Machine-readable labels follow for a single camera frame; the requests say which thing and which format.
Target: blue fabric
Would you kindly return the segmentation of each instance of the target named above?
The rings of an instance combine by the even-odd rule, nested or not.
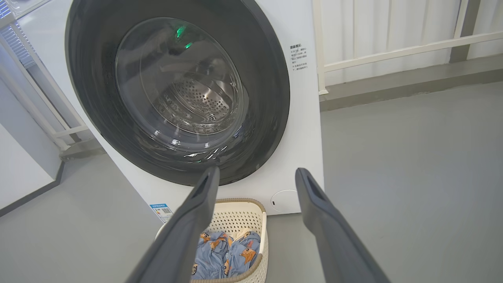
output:
[[[249,232],[234,240],[225,233],[202,233],[196,249],[192,280],[219,279],[245,273],[260,249],[260,236]]]

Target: instruction label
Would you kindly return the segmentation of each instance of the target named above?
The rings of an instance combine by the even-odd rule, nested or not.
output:
[[[307,48],[302,44],[290,46],[290,61],[292,71],[298,71],[307,68]]]

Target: gray floor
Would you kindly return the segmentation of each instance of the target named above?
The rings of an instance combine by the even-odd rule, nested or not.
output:
[[[324,112],[325,191],[392,282],[501,282],[503,83]],[[123,282],[160,220],[107,155],[0,218],[0,283]],[[300,215],[267,282],[324,282]]]
[[[0,282],[123,282],[162,222],[108,155],[69,161],[62,183],[0,218]],[[268,283],[324,282],[300,215],[268,218]]]

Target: white railing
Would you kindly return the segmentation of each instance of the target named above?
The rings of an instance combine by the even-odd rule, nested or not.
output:
[[[355,12],[355,2],[358,0],[353,0],[353,55],[356,54],[357,42],[355,36],[355,26],[356,26],[356,18],[357,13]],[[429,4],[430,0],[426,0],[426,8],[425,15],[423,17],[423,30],[421,34],[421,45],[412,46],[402,49],[389,50],[389,42],[390,42],[390,29],[391,29],[391,15],[393,14],[393,0],[389,0],[388,6],[388,26],[387,26],[387,38],[386,38],[386,52],[377,53],[362,57],[353,57],[349,60],[343,60],[333,63],[325,63],[324,54],[323,54],[323,30],[322,30],[322,19],[321,19],[321,0],[313,0],[313,13],[314,13],[314,29],[315,29],[315,39],[316,39],[316,61],[317,61],[317,72],[318,72],[318,90],[319,94],[327,94],[327,90],[325,88],[325,73],[331,72],[334,70],[340,70],[348,67],[388,60],[392,58],[398,58],[413,54],[419,54],[429,51],[435,51],[445,48],[452,48],[456,46],[474,44],[479,42],[491,41],[503,39],[503,32],[491,32],[491,33],[483,33],[471,36],[461,37],[461,30],[463,28],[463,23],[465,19],[465,14],[467,10],[468,0],[461,0],[461,4],[459,7],[457,22],[455,31],[452,39],[437,41],[433,43],[426,44],[425,41],[425,30],[426,23],[428,22],[429,15]]]
[[[58,94],[59,98],[62,100],[64,103],[65,107],[68,108],[70,113],[74,116],[76,121],[79,123],[78,126],[76,127],[70,127],[68,123],[65,121],[65,119],[61,116],[61,114],[56,110],[54,105],[51,103],[49,98],[46,96],[46,94],[40,89],[39,85],[35,82],[33,77],[28,73],[28,71],[25,69],[23,64],[19,61],[17,58],[15,52],[11,49],[11,47],[8,45],[6,40],[0,36],[0,44],[4,47],[4,49],[7,51],[9,56],[12,58],[12,60],[16,63],[16,66],[19,68],[23,76],[27,79],[27,81],[30,83],[31,87],[35,90],[35,92],[38,94],[38,96],[42,99],[44,104],[49,108],[51,113],[54,115],[54,117],[57,119],[57,121],[62,125],[64,130],[62,131],[56,131],[54,127],[49,123],[47,118],[42,114],[40,109],[37,108],[37,106],[30,100],[29,96],[23,91],[23,88],[19,86],[19,84],[16,82],[16,80],[12,77],[10,74],[9,70],[5,68],[5,66],[0,65],[0,75],[2,78],[4,78],[5,83],[7,86],[13,90],[15,96],[18,98],[18,100],[23,104],[23,106],[27,109],[27,111],[33,116],[35,121],[44,129],[44,131],[49,135],[49,137],[54,141],[56,145],[58,145],[62,150],[66,150],[69,148],[69,145],[61,139],[61,137],[70,135],[73,133],[77,133],[80,131],[87,130],[88,127],[82,120],[82,118],[77,114],[65,94],[62,92],[62,90],[59,88],[58,84],[54,80],[54,78],[51,76],[45,65],[42,63],[38,55],[35,53],[35,50],[33,50],[31,44],[28,43],[26,38],[22,35],[21,31],[15,24],[16,19],[12,14],[6,15],[2,19],[0,19],[0,27],[4,28],[6,26],[10,26],[12,30],[16,33],[16,35],[19,37],[19,40],[23,43],[25,46],[26,50],[29,52],[29,54],[32,56],[34,62],[44,75],[44,77],[47,79],[47,81],[51,84],[51,87],[56,91]]]

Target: white curtain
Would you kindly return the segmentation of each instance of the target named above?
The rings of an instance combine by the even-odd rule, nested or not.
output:
[[[475,34],[503,30],[502,2],[481,1]],[[460,0],[321,0],[325,64],[452,39],[459,6]],[[450,52],[443,49],[327,72],[325,84],[445,64]],[[502,40],[473,44],[468,58],[498,53],[503,53]]]

